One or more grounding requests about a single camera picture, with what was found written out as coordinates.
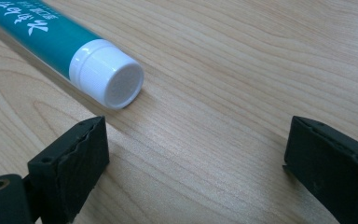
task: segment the table surface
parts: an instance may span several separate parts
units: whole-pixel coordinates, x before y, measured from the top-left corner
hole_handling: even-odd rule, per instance
[[[358,0],[46,1],[140,62],[106,109],[0,30],[0,175],[105,115],[76,223],[335,223],[282,169],[292,116],[358,140]]]

